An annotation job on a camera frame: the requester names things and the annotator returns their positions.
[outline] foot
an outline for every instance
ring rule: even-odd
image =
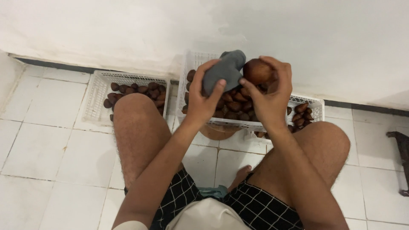
[[[231,192],[235,187],[237,187],[244,179],[246,179],[247,175],[252,171],[252,166],[247,165],[243,168],[239,169],[236,173],[236,178],[234,179],[231,186],[227,189],[228,192]]]

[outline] white wall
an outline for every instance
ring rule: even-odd
[[[272,55],[294,92],[409,110],[408,0],[0,0],[0,49],[178,76],[184,49]]]
[[[23,72],[23,66],[23,63],[0,50],[0,112],[2,112],[8,96],[14,90],[15,84]]]

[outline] shirt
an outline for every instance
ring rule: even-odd
[[[250,230],[229,206],[207,198],[188,204],[167,226],[166,230]],[[148,230],[139,221],[127,221],[114,230]]]

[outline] person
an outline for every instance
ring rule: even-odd
[[[328,122],[291,133],[285,123],[291,66],[268,56],[260,59],[276,70],[278,85],[263,95],[246,79],[239,83],[249,92],[274,148],[223,198],[201,196],[182,164],[223,93],[226,81],[220,80],[208,98],[201,95],[203,75],[218,60],[199,66],[187,115],[173,135],[145,95],[117,102],[114,131],[126,196],[113,229],[348,229],[330,191],[348,156],[348,137]]]

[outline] plaid shorts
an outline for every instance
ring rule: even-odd
[[[224,198],[216,198],[202,196],[186,170],[180,170],[174,175],[156,211],[150,229],[165,229],[170,221],[188,204],[209,197],[230,206],[251,229],[303,229],[300,217],[294,208],[286,205],[266,191],[247,183],[251,175],[249,174],[237,188],[228,193]]]

